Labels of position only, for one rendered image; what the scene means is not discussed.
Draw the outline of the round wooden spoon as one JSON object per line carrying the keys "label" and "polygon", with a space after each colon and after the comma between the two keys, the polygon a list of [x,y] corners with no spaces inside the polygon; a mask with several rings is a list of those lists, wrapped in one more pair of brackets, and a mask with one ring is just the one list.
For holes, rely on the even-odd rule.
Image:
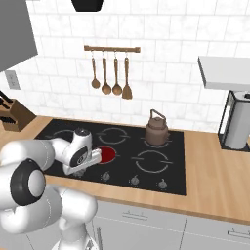
{"label": "round wooden spoon", "polygon": [[118,59],[114,59],[114,75],[115,75],[115,84],[112,87],[112,93],[116,96],[122,94],[122,88],[118,84]]}

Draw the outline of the black paper towel holder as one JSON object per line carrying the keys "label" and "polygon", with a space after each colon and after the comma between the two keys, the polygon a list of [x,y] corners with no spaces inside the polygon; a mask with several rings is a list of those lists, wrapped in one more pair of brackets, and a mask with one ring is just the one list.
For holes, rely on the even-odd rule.
{"label": "black paper towel holder", "polygon": [[[250,99],[250,93],[249,92],[245,92],[245,93],[246,93],[245,97]],[[248,143],[248,140],[247,140],[247,144],[246,144],[244,149],[232,149],[232,148],[225,146],[226,126],[227,126],[227,122],[229,119],[229,111],[230,111],[230,104],[229,104],[229,93],[228,93],[226,104],[225,104],[223,115],[222,115],[222,119],[221,119],[219,130],[218,130],[218,138],[219,138],[219,142],[221,145],[221,149],[250,152],[250,144]]]}

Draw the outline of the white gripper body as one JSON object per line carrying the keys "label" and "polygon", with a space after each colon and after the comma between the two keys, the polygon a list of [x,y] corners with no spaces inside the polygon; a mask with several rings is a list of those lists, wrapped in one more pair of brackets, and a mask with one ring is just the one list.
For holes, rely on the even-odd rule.
{"label": "white gripper body", "polygon": [[95,165],[95,164],[98,164],[98,161],[94,161],[94,160],[90,160],[90,161],[87,161],[87,162],[84,162],[76,167],[70,167],[70,166],[66,166],[65,164],[62,166],[62,169],[63,169],[63,172],[66,174],[66,175],[71,175],[73,173],[76,173],[78,171],[81,171],[83,169],[86,169],[92,165]]}

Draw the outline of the white paper towel roll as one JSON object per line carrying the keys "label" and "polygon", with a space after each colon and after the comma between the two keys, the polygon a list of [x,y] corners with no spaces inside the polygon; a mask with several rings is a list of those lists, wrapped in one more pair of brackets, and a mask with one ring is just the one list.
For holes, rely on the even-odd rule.
{"label": "white paper towel roll", "polygon": [[244,149],[250,135],[250,99],[245,95],[245,92],[229,92],[225,146],[232,149]]}

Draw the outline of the wooden utensil rail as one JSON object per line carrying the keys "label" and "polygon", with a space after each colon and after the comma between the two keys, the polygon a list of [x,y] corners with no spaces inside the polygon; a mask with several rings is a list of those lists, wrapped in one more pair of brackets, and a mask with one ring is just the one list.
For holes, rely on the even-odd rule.
{"label": "wooden utensil rail", "polygon": [[140,53],[141,47],[101,47],[84,45],[84,51]]}

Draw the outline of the wooden knife block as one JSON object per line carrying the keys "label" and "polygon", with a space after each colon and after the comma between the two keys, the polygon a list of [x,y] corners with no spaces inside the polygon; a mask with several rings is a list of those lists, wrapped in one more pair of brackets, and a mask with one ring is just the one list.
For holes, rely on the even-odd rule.
{"label": "wooden knife block", "polygon": [[0,120],[6,131],[20,132],[36,117],[32,111],[18,100],[13,99],[13,102],[7,105],[10,107],[9,109],[0,105],[0,116],[11,117],[16,121],[16,124],[3,123]]}

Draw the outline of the grey wall socket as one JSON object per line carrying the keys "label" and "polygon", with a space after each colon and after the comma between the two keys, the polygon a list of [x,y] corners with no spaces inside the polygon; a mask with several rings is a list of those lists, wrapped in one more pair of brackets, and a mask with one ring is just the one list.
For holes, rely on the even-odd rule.
{"label": "grey wall socket", "polygon": [[9,87],[13,90],[19,90],[20,84],[17,78],[16,72],[14,70],[6,70],[5,71],[6,79],[9,84]]}

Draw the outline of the white wall shelf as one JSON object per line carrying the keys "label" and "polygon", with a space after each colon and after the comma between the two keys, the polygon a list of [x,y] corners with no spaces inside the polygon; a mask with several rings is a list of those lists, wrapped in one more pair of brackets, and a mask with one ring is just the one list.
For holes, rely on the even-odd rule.
{"label": "white wall shelf", "polygon": [[197,62],[206,89],[250,91],[250,59],[200,56]]}

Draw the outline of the black handled knife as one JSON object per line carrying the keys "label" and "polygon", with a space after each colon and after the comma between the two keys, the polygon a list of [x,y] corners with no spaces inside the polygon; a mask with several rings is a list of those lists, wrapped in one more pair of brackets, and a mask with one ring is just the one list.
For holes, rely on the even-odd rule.
{"label": "black handled knife", "polygon": [[11,104],[13,101],[8,98],[2,91],[0,91],[0,105],[9,109],[10,107],[7,104]]}
{"label": "black handled knife", "polygon": [[0,116],[0,120],[1,120],[3,123],[16,124],[16,121],[15,121],[14,119],[12,119],[11,117]]}

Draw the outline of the grey drawer front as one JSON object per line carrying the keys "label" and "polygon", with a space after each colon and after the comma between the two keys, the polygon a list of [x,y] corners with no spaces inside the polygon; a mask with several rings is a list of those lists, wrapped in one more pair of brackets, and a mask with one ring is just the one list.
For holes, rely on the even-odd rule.
{"label": "grey drawer front", "polygon": [[[147,221],[140,221],[122,217],[122,213],[127,211],[144,214],[148,219]],[[186,221],[186,216],[181,214],[104,201],[98,201],[96,217],[176,231],[182,231]]]}
{"label": "grey drawer front", "polygon": [[250,232],[250,226],[187,216],[181,250],[250,250],[250,240],[228,235]]}

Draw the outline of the brown kettle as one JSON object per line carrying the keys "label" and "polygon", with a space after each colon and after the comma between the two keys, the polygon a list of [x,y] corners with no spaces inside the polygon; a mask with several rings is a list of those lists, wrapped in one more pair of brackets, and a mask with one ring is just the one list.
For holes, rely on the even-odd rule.
{"label": "brown kettle", "polygon": [[153,146],[164,145],[169,137],[166,117],[155,109],[150,111],[150,118],[146,124],[146,141]]}

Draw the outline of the small wooden spoon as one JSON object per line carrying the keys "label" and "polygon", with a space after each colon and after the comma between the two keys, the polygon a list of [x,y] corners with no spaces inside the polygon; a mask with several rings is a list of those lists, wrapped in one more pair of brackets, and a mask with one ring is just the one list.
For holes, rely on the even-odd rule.
{"label": "small wooden spoon", "polygon": [[[92,59],[92,67],[93,67],[93,73],[96,73],[95,59]],[[97,79],[97,76],[94,76],[94,79],[92,80],[92,87],[95,89],[99,89],[100,86],[101,86],[100,81]]]}

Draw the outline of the wooden spatula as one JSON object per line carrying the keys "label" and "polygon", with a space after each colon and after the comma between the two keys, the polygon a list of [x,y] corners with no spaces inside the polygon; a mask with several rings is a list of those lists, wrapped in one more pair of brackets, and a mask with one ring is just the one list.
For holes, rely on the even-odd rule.
{"label": "wooden spatula", "polygon": [[128,58],[125,58],[124,65],[125,65],[125,86],[122,91],[122,98],[126,100],[131,100],[133,96],[132,96],[132,90],[128,83],[128,73],[129,73],[129,59]]}

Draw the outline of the wooden ladle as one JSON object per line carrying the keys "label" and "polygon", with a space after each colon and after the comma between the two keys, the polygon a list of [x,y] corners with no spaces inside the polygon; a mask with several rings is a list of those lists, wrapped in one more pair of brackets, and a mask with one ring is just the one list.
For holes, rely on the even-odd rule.
{"label": "wooden ladle", "polygon": [[106,59],[103,58],[103,71],[104,71],[104,84],[102,86],[102,92],[105,95],[109,95],[111,93],[111,87],[107,84],[107,80],[106,80]]}

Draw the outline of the grey cupboard door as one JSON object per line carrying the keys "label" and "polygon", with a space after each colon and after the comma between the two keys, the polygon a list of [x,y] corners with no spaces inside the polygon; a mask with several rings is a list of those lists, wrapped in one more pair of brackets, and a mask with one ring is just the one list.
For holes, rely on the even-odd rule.
{"label": "grey cupboard door", "polygon": [[182,233],[102,217],[93,221],[102,250],[180,250]]}

